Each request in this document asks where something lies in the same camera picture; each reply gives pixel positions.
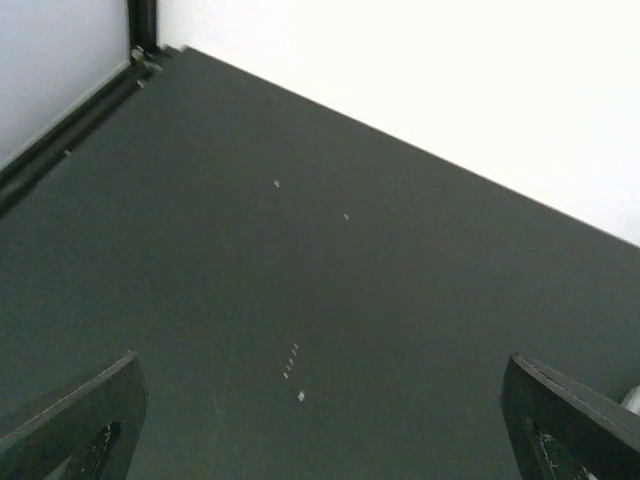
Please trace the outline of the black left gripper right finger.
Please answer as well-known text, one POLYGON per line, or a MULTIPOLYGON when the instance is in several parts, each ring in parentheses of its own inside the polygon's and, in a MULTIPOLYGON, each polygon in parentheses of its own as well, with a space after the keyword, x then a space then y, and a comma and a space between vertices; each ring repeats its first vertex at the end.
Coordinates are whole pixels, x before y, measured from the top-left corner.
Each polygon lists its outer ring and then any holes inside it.
POLYGON ((514 354, 501 411, 523 479, 639 477, 638 387, 616 402, 514 354))

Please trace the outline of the black frame rail left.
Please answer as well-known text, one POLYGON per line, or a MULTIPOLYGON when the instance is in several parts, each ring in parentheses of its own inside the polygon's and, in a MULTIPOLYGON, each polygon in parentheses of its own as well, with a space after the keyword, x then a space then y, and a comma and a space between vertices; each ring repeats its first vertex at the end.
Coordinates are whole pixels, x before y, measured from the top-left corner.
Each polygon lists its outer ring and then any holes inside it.
POLYGON ((172 47, 152 53, 136 49, 132 62, 80 106, 1 169, 1 213, 21 202, 62 160, 119 109, 179 51, 172 47))

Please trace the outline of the black aluminium frame post left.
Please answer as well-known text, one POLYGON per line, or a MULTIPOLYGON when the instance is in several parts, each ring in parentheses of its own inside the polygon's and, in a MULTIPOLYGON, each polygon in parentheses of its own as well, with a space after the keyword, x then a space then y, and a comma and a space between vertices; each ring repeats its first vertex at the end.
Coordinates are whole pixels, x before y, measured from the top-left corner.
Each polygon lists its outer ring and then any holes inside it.
POLYGON ((131 63, 151 59, 158 51, 158 1, 127 0, 131 63))

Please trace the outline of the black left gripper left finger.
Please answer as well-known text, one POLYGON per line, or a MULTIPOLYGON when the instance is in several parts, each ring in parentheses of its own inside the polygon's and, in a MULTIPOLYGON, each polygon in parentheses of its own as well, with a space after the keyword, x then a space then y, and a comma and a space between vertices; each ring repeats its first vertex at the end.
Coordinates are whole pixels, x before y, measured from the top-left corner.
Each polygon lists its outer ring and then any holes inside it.
POLYGON ((143 429, 147 390, 134 351, 1 417, 1 477, 124 479, 143 429))

